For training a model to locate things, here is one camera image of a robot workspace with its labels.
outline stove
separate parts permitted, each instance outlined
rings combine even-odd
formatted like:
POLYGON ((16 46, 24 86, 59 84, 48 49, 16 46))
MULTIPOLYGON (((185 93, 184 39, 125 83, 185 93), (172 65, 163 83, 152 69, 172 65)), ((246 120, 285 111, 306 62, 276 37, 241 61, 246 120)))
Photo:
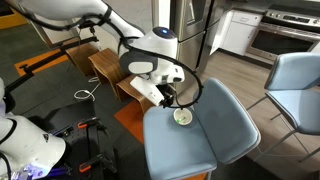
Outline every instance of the stove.
POLYGON ((261 22, 320 34, 320 10, 272 5, 261 22))
POLYGON ((264 14, 246 52, 274 61, 281 54, 320 52, 320 10, 272 5, 264 14))

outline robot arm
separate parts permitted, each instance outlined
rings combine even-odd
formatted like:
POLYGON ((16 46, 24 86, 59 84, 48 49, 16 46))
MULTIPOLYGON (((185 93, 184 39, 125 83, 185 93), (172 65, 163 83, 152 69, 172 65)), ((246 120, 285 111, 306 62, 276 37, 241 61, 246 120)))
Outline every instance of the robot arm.
MULTIPOLYGON (((122 51, 119 53, 122 68, 131 74, 144 75, 144 78, 135 78, 131 84, 155 105, 164 102, 164 96, 156 85, 184 81, 184 72, 181 67, 194 74, 187 66, 175 60, 177 38, 172 31, 157 27, 144 35, 142 31, 123 20, 101 0, 14 0, 14 2, 47 19, 83 18, 100 25, 114 36, 119 35, 123 40, 122 51), (110 32, 108 26, 115 29, 117 34, 110 32)), ((72 27, 61 28, 46 25, 47 28, 50 26, 53 27, 53 30, 66 30, 72 27)), ((199 78, 196 77, 196 80, 199 85, 198 97, 191 103, 180 106, 181 108, 192 105, 200 98, 202 86, 199 78)), ((2 81, 0 81, 0 98, 4 95, 4 92, 1 91, 4 86, 1 83, 2 81)), ((1 101, 0 141, 3 142, 0 143, 0 152, 9 157, 10 163, 16 169, 29 164, 33 171, 45 172, 40 173, 41 177, 44 177, 62 156, 66 146, 65 142, 57 137, 48 138, 49 135, 46 132, 24 117, 5 114, 4 109, 5 104, 1 101), (12 122, 16 122, 14 130, 10 130, 14 127, 12 122), (24 136, 28 137, 29 141, 22 142, 24 136), (21 141, 20 146, 15 144, 18 141, 21 141)), ((1 162, 3 161, 0 161, 0 178, 5 173, 4 164, 1 162)))
POLYGON ((101 0, 15 0, 15 2, 28 11, 51 20, 89 17, 88 20, 100 25, 113 36, 120 36, 124 44, 119 52, 121 67, 127 73, 144 75, 142 76, 144 78, 136 77, 131 85, 155 105, 165 103, 163 93, 156 85, 184 81, 184 72, 180 66, 142 52, 129 51, 133 48, 176 58, 177 38, 167 28, 157 27, 144 35, 141 30, 126 22, 101 0), (110 31, 110 26, 117 34, 110 31))

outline wooden floor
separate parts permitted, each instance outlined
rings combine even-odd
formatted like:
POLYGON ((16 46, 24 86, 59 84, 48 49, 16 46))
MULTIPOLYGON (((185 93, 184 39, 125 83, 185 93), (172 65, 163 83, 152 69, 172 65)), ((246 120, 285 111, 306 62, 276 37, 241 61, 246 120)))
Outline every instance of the wooden floor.
MULTIPOLYGON (((269 69, 217 51, 210 57, 207 69, 200 78, 202 81, 208 77, 218 78, 239 98, 245 107, 249 107, 264 96, 263 86, 269 72, 269 69)), ((189 102, 196 89, 197 86, 194 84, 182 92, 179 95, 179 102, 189 102)), ((264 100, 251 109, 249 113, 260 130, 261 142, 259 148, 262 151, 289 132, 281 118, 270 120, 279 111, 269 100, 264 100)), ((301 134, 297 134, 297 136, 309 152, 320 146, 320 137, 301 134)), ((250 152, 248 157, 254 159, 257 155, 259 155, 258 148, 250 152)), ((272 154, 258 159, 257 163, 281 179, 308 179, 314 171, 320 169, 320 152, 304 162, 299 162, 299 159, 305 155, 306 151, 292 136, 275 148, 272 154)))

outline kitchen drawer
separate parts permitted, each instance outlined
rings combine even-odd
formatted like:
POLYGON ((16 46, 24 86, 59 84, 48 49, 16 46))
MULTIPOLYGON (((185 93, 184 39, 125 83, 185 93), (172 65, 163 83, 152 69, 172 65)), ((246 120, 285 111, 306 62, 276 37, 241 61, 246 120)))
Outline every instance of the kitchen drawer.
POLYGON ((235 11, 232 17, 233 22, 238 22, 242 24, 247 24, 251 26, 258 26, 262 18, 260 14, 253 14, 242 11, 235 11))

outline chair backrest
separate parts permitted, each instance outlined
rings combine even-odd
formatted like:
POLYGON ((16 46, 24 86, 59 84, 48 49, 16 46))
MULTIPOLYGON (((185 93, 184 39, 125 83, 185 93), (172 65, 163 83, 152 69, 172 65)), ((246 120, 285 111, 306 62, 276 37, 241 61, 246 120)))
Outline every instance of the chair backrest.
POLYGON ((220 162, 232 163, 259 144, 260 132, 250 115, 219 80, 206 80, 194 110, 220 162))
POLYGON ((320 54, 299 52, 278 56, 264 88, 267 90, 302 90, 319 83, 320 54))

